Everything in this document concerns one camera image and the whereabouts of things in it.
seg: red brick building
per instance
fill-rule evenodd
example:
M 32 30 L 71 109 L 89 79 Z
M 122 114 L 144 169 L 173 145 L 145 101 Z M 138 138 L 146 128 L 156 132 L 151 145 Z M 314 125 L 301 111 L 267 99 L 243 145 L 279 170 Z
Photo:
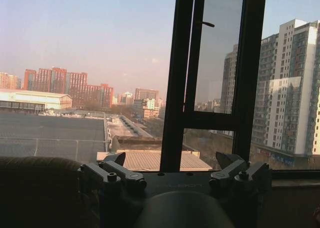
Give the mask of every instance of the red brick building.
M 112 105 L 114 89 L 108 84 L 87 84 L 85 72 L 67 72 L 66 69 L 26 69 L 23 89 L 38 92 L 68 94 L 72 97 L 72 107 L 83 108 L 86 104 L 97 104 L 102 108 Z

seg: flat rooftop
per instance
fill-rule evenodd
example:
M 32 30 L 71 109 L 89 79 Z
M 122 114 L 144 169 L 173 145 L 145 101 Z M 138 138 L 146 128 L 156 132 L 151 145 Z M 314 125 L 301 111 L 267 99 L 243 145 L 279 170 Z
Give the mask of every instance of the flat rooftop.
M 120 118 L 113 117 L 112 121 L 107 122 L 108 129 L 110 129 L 111 136 L 117 137 L 137 137 L 129 126 L 127 126 Z
M 0 112 L 0 156 L 96 162 L 104 139 L 103 120 Z

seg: fence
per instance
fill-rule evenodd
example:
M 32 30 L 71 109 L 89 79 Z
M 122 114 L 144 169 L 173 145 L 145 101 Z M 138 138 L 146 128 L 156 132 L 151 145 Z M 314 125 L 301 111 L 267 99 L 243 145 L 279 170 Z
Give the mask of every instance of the fence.
M 0 137 L 0 156 L 60 157 L 80 163 L 96 163 L 97 152 L 105 151 L 103 140 Z

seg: corrugated metal roof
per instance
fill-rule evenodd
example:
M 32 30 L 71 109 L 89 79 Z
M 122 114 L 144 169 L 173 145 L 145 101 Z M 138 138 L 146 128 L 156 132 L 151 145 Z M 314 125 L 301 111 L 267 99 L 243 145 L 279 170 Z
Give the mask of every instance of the corrugated metal roof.
M 159 171 L 160 150 L 117 150 L 117 153 L 125 152 L 123 167 L 131 171 Z M 106 157 L 106 152 L 98 152 L 97 160 L 102 161 Z M 211 166 L 206 164 L 191 151 L 182 151 L 181 171 L 209 171 Z
M 1 93 L 16 93 L 16 94 L 24 94 L 30 96 L 41 96 L 41 97 L 64 97 L 69 96 L 68 94 L 59 94 L 59 93 L 51 93 L 51 92 L 41 92 L 41 91 L 33 91 L 33 90 L 25 90 L 25 89 L 5 89 L 0 88 Z

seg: black mount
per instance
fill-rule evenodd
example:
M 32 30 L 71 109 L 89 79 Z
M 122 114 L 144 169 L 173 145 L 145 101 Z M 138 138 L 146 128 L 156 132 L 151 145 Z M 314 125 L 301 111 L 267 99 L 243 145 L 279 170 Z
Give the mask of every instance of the black mount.
M 256 227 L 262 197 L 271 190 L 269 165 L 251 165 L 235 154 L 217 152 L 222 170 L 211 173 L 134 172 L 123 167 L 125 157 L 124 152 L 109 155 L 98 165 L 78 169 L 81 199 L 101 228 L 110 224 L 110 217 L 117 227 L 134 226 L 146 202 L 173 191 L 206 194 L 219 202 L 234 227 Z

